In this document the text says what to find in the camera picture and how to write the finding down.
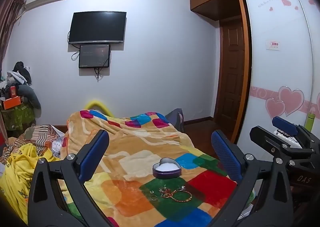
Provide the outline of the green thermos bottle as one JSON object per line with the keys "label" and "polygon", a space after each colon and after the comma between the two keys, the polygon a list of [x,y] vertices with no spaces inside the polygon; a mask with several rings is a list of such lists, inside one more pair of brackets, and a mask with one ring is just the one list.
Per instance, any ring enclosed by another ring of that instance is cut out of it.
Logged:
{"label": "green thermos bottle", "polygon": [[306,117],[306,121],[305,121],[304,127],[310,132],[312,131],[315,118],[316,118],[316,115],[314,113],[312,113],[312,112],[309,112],[307,117]]}

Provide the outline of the brown wooden door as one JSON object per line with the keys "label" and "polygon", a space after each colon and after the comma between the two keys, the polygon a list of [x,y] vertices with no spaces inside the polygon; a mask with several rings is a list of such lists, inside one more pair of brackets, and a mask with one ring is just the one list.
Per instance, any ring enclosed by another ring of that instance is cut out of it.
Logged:
{"label": "brown wooden door", "polygon": [[240,18],[220,23],[219,84],[214,119],[230,135],[235,127],[244,76],[244,35]]}

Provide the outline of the dark red striped curtain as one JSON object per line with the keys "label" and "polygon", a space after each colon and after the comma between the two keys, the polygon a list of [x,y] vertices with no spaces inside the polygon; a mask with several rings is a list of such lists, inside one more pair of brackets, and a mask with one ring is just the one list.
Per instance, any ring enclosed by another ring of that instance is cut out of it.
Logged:
{"label": "dark red striped curtain", "polygon": [[25,0],[4,0],[1,3],[1,66],[13,26],[24,3]]}

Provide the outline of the yellow pillow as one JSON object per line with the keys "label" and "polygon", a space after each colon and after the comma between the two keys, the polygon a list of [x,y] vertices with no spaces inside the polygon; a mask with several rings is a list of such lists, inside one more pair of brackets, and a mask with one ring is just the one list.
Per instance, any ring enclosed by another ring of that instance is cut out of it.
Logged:
{"label": "yellow pillow", "polygon": [[97,107],[99,111],[102,111],[105,115],[114,117],[114,114],[107,108],[107,106],[99,100],[92,100],[85,105],[86,110],[90,110],[93,107]]}

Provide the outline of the yellow cartoon bedsheet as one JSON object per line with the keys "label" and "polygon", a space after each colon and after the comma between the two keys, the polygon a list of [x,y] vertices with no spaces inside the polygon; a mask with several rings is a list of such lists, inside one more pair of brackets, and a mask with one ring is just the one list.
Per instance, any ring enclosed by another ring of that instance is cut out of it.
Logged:
{"label": "yellow cartoon bedsheet", "polygon": [[37,162],[41,158],[48,162],[60,160],[53,156],[51,150],[46,150],[43,155],[38,155],[35,145],[25,144],[17,152],[9,155],[4,173],[1,176],[1,191],[25,223],[28,222],[27,211],[31,181]]}

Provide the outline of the small black wall monitor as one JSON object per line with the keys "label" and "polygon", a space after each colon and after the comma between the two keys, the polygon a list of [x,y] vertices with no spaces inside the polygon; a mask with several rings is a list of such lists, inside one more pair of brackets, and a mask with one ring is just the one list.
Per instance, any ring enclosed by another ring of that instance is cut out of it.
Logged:
{"label": "small black wall monitor", "polygon": [[79,68],[105,68],[110,64],[110,45],[81,45],[79,53]]}

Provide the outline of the grey purple bag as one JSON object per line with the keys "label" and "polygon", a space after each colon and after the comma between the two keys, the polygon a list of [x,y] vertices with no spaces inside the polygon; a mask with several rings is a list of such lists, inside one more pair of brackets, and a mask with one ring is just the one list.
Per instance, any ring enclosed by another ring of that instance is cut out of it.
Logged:
{"label": "grey purple bag", "polygon": [[182,109],[174,109],[165,115],[167,121],[176,128],[176,130],[184,133],[184,115]]}

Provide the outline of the orange box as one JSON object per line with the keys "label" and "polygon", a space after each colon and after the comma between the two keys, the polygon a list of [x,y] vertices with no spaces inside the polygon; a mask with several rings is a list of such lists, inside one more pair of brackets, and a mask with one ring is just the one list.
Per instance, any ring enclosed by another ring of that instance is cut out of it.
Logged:
{"label": "orange box", "polygon": [[5,110],[12,109],[21,104],[21,98],[19,96],[15,96],[13,98],[6,99],[3,102],[3,107]]}

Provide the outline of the purple heart-shaped tin box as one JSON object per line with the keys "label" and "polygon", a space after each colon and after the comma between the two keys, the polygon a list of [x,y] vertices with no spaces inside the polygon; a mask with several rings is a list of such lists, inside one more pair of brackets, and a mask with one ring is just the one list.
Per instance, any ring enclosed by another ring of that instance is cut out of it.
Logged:
{"label": "purple heart-shaped tin box", "polygon": [[180,164],[172,158],[161,158],[152,167],[152,174],[157,179],[177,178],[182,174]]}

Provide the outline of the pile of clothes and boxes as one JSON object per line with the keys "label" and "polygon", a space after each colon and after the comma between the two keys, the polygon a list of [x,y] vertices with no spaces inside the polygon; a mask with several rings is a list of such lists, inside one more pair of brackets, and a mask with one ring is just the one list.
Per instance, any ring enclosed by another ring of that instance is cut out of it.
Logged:
{"label": "pile of clothes and boxes", "polygon": [[[3,102],[15,96],[21,98],[21,104],[5,110]],[[7,77],[1,80],[1,117],[4,127],[9,133],[21,132],[35,124],[41,112],[39,98],[32,87],[30,68],[18,61],[12,70],[7,71]]]}

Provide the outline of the colourful beaded charm jewelry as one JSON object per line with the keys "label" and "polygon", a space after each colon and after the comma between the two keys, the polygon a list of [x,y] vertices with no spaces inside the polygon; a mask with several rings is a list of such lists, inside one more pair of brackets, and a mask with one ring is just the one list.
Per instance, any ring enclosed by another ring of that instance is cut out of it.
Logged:
{"label": "colourful beaded charm jewelry", "polygon": [[177,189],[175,189],[173,191],[171,189],[169,189],[168,187],[166,187],[166,186],[161,187],[159,189],[160,195],[163,198],[173,198],[175,193],[182,192],[182,191],[185,191],[185,186],[184,185],[182,185],[181,187],[179,187],[179,188],[177,188]]}

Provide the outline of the striped brown cloth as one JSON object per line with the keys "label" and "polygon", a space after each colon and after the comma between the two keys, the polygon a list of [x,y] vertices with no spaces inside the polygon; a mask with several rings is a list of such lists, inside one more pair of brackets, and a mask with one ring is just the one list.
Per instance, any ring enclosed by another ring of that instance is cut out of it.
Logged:
{"label": "striped brown cloth", "polygon": [[52,125],[33,125],[25,130],[18,138],[10,137],[1,151],[1,163],[5,164],[9,155],[17,152],[25,144],[33,144],[38,155],[51,150],[56,158],[61,158],[61,147],[64,133]]}

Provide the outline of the white red wardrobe sticker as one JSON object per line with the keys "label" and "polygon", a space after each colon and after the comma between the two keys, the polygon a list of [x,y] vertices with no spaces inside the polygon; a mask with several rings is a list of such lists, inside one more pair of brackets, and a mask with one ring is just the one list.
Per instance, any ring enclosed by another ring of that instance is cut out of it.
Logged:
{"label": "white red wardrobe sticker", "polygon": [[266,49],[269,51],[280,51],[280,42],[268,40],[266,41]]}

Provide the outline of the white suitcase with stickers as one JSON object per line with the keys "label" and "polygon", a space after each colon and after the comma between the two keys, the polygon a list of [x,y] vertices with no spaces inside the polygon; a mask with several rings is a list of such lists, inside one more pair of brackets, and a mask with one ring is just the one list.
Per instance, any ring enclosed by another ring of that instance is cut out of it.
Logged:
{"label": "white suitcase with stickers", "polygon": [[295,137],[288,135],[287,133],[285,133],[281,129],[276,129],[273,134],[276,135],[281,140],[283,140],[284,142],[286,142],[286,144],[288,146],[290,146],[291,148],[302,148],[302,146],[295,139]]}

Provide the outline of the black wall-mounted television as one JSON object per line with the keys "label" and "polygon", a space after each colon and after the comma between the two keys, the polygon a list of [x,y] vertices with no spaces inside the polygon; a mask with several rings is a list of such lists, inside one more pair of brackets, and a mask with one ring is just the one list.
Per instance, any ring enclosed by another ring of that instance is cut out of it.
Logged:
{"label": "black wall-mounted television", "polygon": [[73,14],[68,43],[122,43],[126,12],[91,11]]}

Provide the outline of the white wardrobe door pink hearts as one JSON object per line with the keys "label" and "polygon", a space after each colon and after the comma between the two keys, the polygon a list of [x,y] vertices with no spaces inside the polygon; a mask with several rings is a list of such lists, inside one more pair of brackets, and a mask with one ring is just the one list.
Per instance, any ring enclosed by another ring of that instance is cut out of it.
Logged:
{"label": "white wardrobe door pink hearts", "polygon": [[[272,156],[250,140],[250,130],[270,132],[280,116],[304,125],[316,115],[312,133],[319,135],[319,5],[315,0],[245,0],[251,30],[251,83],[247,110],[238,140],[244,153],[257,159]],[[280,42],[280,51],[266,41]]]}

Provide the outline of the colourful plush patchwork blanket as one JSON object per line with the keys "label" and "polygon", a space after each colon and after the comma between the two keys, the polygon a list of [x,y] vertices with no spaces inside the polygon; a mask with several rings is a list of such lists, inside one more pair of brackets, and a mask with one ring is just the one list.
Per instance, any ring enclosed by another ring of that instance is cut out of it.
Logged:
{"label": "colourful plush patchwork blanket", "polygon": [[[85,188],[118,226],[207,226],[236,187],[217,159],[196,149],[160,113],[112,118],[82,110],[69,117],[67,127],[62,158],[107,131],[109,146]],[[152,167],[161,158],[176,160],[182,174],[155,178]],[[185,191],[173,198],[161,197],[161,187],[173,191],[182,185]]]}

